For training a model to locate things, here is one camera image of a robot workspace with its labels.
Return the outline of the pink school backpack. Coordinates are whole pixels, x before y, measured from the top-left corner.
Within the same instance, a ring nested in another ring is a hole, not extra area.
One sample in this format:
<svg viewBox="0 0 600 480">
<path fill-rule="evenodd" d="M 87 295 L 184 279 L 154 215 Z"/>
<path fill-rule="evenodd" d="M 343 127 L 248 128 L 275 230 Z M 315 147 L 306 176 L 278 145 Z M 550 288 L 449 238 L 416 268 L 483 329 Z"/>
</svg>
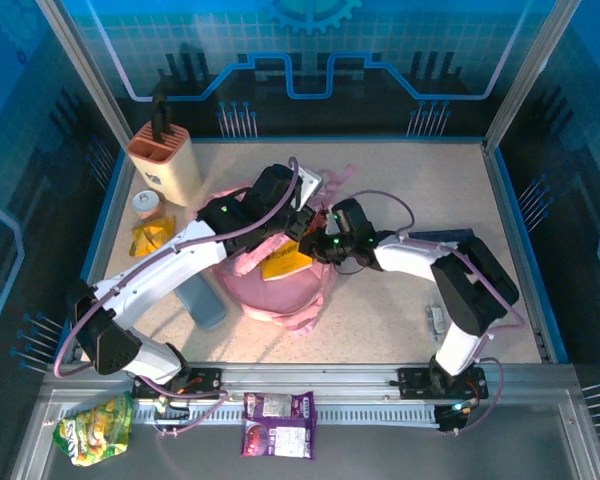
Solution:
<svg viewBox="0 0 600 480">
<path fill-rule="evenodd" d="M 316 217 L 303 236 L 326 225 L 327 208 L 334 204 L 343 184 L 356 173 L 357 168 L 351 164 L 340 174 L 331 170 L 326 172 L 326 185 L 305 204 L 316 211 Z M 315 327 L 334 289 L 336 271 L 332 266 L 312 259 L 312 266 L 306 270 L 281 280 L 264 281 L 260 262 L 290 240 L 286 234 L 277 234 L 250 253 L 222 261 L 212 268 L 212 272 L 247 316 L 306 335 Z"/>
</svg>

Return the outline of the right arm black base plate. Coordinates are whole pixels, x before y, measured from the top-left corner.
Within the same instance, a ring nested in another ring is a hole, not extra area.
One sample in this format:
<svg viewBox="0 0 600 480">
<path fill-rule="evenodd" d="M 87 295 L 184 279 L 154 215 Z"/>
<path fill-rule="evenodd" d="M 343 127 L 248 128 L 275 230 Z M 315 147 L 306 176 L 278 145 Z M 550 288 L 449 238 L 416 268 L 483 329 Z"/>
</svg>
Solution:
<svg viewBox="0 0 600 480">
<path fill-rule="evenodd" d="M 397 370 L 397 387 L 403 400 L 489 398 L 484 370 L 475 366 L 456 377 L 430 368 L 400 368 Z"/>
</svg>

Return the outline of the grey pencil case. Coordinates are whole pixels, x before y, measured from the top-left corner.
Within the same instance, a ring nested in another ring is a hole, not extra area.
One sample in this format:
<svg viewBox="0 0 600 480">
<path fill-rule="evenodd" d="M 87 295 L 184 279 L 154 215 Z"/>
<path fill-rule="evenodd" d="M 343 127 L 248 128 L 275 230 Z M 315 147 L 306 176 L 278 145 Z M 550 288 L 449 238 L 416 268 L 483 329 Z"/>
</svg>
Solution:
<svg viewBox="0 0 600 480">
<path fill-rule="evenodd" d="M 226 318 L 225 304 L 202 274 L 187 279 L 174 293 L 196 326 L 202 330 L 211 330 Z"/>
</svg>

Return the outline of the aluminium frame post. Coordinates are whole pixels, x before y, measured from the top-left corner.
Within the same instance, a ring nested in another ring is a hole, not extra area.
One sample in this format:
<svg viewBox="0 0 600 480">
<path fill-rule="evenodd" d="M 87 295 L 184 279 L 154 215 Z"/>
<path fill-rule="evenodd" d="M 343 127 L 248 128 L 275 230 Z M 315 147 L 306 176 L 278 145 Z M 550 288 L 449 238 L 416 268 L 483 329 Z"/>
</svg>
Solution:
<svg viewBox="0 0 600 480">
<path fill-rule="evenodd" d="M 525 99 L 546 68 L 582 0 L 555 0 L 484 137 L 483 153 L 493 154 Z"/>
<path fill-rule="evenodd" d="M 125 148 L 133 133 L 104 76 L 60 0 L 35 0 L 116 140 Z"/>
</svg>

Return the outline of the dark blue book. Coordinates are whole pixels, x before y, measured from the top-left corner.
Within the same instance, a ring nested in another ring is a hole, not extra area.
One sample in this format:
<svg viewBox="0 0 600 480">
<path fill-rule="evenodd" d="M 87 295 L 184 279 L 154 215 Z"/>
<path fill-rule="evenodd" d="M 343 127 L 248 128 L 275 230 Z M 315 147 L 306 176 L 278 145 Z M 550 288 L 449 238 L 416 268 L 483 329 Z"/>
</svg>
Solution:
<svg viewBox="0 0 600 480">
<path fill-rule="evenodd" d="M 465 240 L 473 238 L 474 231 L 471 228 L 463 229 L 447 229 L 447 230 L 432 230 L 432 231 L 412 231 L 409 237 L 416 240 L 429 242 L 445 242 L 445 243 L 461 243 Z"/>
</svg>

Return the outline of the small black electronics board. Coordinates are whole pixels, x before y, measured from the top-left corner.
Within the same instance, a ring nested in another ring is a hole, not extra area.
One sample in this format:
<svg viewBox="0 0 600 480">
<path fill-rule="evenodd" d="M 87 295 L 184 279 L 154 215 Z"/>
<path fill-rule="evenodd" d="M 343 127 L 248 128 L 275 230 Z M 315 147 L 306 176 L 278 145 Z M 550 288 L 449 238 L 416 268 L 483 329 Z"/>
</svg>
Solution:
<svg viewBox="0 0 600 480">
<path fill-rule="evenodd" d="M 188 408 L 172 408 L 167 398 L 156 399 L 152 405 L 153 426 L 161 436 L 177 436 L 191 420 Z"/>
<path fill-rule="evenodd" d="M 434 409 L 435 422 L 440 432 L 450 432 L 466 426 L 469 414 L 475 403 L 472 400 L 459 401 L 451 405 L 439 405 Z"/>
</svg>

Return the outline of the small tin can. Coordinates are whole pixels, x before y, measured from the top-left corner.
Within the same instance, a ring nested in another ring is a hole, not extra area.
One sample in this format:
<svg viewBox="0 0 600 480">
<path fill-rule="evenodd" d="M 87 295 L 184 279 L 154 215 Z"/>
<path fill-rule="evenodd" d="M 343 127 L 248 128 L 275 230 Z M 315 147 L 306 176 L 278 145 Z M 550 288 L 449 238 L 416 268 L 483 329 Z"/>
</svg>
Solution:
<svg viewBox="0 0 600 480">
<path fill-rule="evenodd" d="M 137 193 L 131 201 L 131 207 L 141 220 L 158 218 L 165 213 L 165 207 L 159 194 L 153 190 L 143 190 Z"/>
</svg>

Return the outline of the yellow book reading boy cover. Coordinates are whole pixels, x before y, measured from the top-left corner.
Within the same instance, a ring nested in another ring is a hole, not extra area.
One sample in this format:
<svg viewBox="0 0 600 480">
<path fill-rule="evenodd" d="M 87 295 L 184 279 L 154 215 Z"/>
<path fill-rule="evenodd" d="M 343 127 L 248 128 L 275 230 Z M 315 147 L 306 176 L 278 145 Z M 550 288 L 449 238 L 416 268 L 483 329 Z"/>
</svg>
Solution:
<svg viewBox="0 0 600 480">
<path fill-rule="evenodd" d="M 299 243 L 287 241 L 260 262 L 262 279 L 276 281 L 310 268 L 313 260 L 299 251 Z"/>
</svg>

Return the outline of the yellow snack bag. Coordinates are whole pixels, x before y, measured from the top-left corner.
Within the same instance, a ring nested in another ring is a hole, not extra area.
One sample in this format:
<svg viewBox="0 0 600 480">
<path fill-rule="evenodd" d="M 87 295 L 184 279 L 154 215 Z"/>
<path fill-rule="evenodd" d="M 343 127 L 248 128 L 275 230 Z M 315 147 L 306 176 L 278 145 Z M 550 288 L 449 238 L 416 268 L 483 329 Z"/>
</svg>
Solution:
<svg viewBox="0 0 600 480">
<path fill-rule="evenodd" d="M 129 256 L 145 257 L 169 242 L 175 235 L 176 217 L 166 215 L 147 219 L 131 229 Z"/>
</svg>

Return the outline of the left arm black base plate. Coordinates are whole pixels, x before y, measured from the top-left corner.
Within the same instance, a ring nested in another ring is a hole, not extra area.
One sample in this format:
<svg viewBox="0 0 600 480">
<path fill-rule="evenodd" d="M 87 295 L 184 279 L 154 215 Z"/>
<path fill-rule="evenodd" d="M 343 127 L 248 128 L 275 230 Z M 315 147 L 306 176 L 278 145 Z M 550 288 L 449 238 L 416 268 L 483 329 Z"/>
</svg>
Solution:
<svg viewBox="0 0 600 480">
<path fill-rule="evenodd" d="M 212 399 L 219 397 L 218 391 L 221 386 L 222 371 L 219 368 L 187 368 L 184 372 L 177 374 L 162 388 L 175 394 L 201 394 L 215 392 Z M 155 400 L 160 393 L 148 386 L 138 377 L 134 379 L 131 396 L 139 400 Z"/>
</svg>

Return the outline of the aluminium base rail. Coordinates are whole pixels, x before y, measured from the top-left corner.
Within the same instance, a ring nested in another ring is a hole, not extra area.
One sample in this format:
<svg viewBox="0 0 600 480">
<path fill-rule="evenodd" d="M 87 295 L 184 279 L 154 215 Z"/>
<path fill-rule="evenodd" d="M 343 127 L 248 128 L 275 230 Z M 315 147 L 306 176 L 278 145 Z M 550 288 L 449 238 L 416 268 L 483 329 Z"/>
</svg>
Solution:
<svg viewBox="0 0 600 480">
<path fill-rule="evenodd" d="M 398 404 L 399 390 L 389 383 L 397 378 L 398 364 L 247 364 L 210 363 L 222 370 L 229 400 L 236 403 L 246 392 L 297 394 L 312 391 L 322 404 Z M 580 399 L 581 389 L 572 366 L 566 364 L 505 364 L 501 405 L 560 404 Z M 131 388 L 123 372 L 100 376 L 93 369 L 72 377 L 44 377 L 40 403 L 85 403 L 105 400 Z"/>
</svg>

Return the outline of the beige knife block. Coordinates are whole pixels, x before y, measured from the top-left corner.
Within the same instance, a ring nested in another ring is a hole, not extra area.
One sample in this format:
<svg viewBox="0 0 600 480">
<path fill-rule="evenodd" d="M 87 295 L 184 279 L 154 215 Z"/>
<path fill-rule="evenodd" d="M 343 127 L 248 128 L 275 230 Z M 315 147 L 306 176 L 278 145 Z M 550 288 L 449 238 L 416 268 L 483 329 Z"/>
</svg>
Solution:
<svg viewBox="0 0 600 480">
<path fill-rule="evenodd" d="M 203 184 L 187 129 L 172 125 L 171 134 L 153 139 L 150 122 L 132 137 L 127 154 L 147 185 L 167 201 L 187 207 Z"/>
</svg>

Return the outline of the purple snack packet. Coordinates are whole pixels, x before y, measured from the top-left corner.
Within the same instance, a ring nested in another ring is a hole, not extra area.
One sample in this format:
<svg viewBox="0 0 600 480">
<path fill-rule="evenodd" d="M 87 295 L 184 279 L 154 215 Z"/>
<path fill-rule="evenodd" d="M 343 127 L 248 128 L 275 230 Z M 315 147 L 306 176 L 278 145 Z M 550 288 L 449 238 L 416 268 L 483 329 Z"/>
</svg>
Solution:
<svg viewBox="0 0 600 480">
<path fill-rule="evenodd" d="M 245 417 L 249 419 L 312 419 L 315 415 L 312 392 L 291 395 L 249 392 L 244 395 Z"/>
<path fill-rule="evenodd" d="M 245 420 L 241 455 L 313 460 L 315 429 L 316 425 L 311 420 L 282 418 Z"/>
</svg>

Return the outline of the green chips bag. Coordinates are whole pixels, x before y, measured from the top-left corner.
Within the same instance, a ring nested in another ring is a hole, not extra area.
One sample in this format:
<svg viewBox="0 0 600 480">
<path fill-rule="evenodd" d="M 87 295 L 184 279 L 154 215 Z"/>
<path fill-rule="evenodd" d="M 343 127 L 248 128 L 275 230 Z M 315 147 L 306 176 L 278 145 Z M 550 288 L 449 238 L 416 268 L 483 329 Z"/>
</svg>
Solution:
<svg viewBox="0 0 600 480">
<path fill-rule="evenodd" d="M 125 392 L 61 419 L 53 441 L 74 466 L 90 467 L 128 450 L 132 417 L 133 400 Z"/>
</svg>

